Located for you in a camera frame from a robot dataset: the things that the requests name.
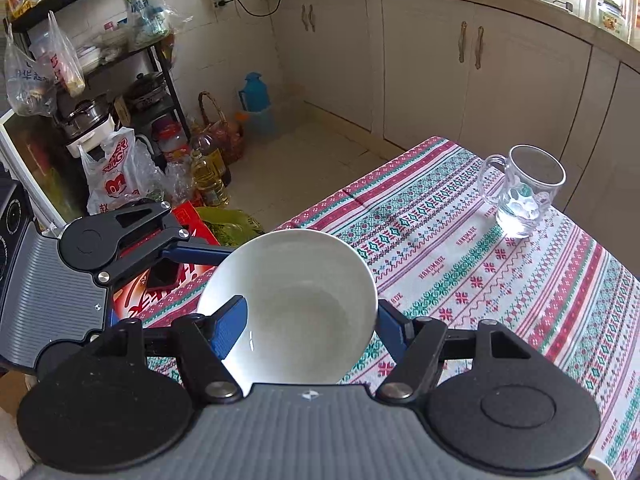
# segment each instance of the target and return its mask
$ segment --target blue pitcher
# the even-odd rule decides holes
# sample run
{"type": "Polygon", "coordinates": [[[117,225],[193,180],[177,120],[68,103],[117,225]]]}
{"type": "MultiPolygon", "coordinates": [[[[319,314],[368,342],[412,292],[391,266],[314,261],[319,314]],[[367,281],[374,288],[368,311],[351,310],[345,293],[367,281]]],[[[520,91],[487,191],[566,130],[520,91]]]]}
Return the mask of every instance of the blue pitcher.
{"type": "Polygon", "coordinates": [[[246,85],[238,92],[242,108],[247,112],[261,112],[271,105],[267,85],[260,81],[261,77],[257,72],[247,74],[246,85]]]}

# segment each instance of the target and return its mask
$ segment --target glass mug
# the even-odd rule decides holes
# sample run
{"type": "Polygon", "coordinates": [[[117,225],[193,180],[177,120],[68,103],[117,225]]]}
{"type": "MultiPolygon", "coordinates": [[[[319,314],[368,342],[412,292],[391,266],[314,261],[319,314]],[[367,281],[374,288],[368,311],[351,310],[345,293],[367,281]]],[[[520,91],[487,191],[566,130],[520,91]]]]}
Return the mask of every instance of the glass mug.
{"type": "Polygon", "coordinates": [[[546,151],[519,144],[509,150],[509,156],[491,155],[478,173],[478,191],[482,199],[498,207],[495,219],[513,238],[533,234],[544,218],[558,190],[566,180],[562,164],[546,151]],[[504,184],[494,196],[484,189],[484,173],[489,164],[504,167],[504,184]]]}

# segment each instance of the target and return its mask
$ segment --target gold handle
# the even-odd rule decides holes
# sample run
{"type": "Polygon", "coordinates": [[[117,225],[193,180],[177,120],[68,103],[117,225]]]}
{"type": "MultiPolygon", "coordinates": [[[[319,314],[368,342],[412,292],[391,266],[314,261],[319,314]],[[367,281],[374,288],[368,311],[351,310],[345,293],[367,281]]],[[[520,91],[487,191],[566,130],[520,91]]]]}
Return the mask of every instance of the gold handle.
{"type": "Polygon", "coordinates": [[[466,22],[460,25],[460,39],[458,40],[458,51],[460,52],[460,63],[465,62],[465,42],[466,42],[466,22]]]}
{"type": "Polygon", "coordinates": [[[309,24],[306,22],[306,5],[302,4],[302,23],[305,25],[305,30],[309,31],[309,24]]]}
{"type": "Polygon", "coordinates": [[[480,61],[482,60],[482,35],[484,27],[478,27],[478,44],[476,44],[476,70],[480,70],[480,61]]]}
{"type": "Polygon", "coordinates": [[[311,30],[316,31],[316,15],[314,14],[314,4],[309,5],[309,23],[311,24],[311,30]]]}

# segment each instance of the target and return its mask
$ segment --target table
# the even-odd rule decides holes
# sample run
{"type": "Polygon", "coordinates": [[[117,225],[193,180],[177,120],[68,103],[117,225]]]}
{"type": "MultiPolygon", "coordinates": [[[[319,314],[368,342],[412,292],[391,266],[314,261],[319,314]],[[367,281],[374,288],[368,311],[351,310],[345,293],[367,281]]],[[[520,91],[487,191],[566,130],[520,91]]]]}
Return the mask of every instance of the table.
{"type": "MultiPolygon", "coordinates": [[[[452,328],[492,318],[513,330],[595,398],[602,428],[593,453],[626,479],[640,452],[640,283],[555,209],[532,237],[505,237],[476,190],[481,164],[432,137],[280,228],[326,231],[350,244],[380,297],[408,317],[452,328]]],[[[489,192],[502,178],[487,173],[489,192]]],[[[145,325],[194,310],[210,272],[143,312],[145,325]]],[[[374,390],[394,364],[374,335],[342,382],[374,390]]],[[[152,366],[178,377],[171,360],[152,366]]],[[[442,380],[469,366],[449,362],[442,380]]]]}

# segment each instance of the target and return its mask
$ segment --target baseboard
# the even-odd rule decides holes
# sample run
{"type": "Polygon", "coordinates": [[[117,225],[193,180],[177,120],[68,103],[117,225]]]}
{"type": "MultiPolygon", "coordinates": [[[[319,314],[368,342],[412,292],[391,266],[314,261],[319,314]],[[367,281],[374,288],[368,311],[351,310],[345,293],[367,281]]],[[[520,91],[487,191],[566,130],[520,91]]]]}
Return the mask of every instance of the baseboard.
{"type": "Polygon", "coordinates": [[[385,160],[391,160],[404,153],[402,148],[398,148],[395,144],[372,135],[369,130],[365,130],[357,124],[350,123],[315,105],[305,103],[305,106],[311,120],[324,124],[332,131],[341,134],[343,137],[347,137],[347,139],[353,142],[357,142],[359,145],[367,148],[371,153],[375,153],[385,160]]]}

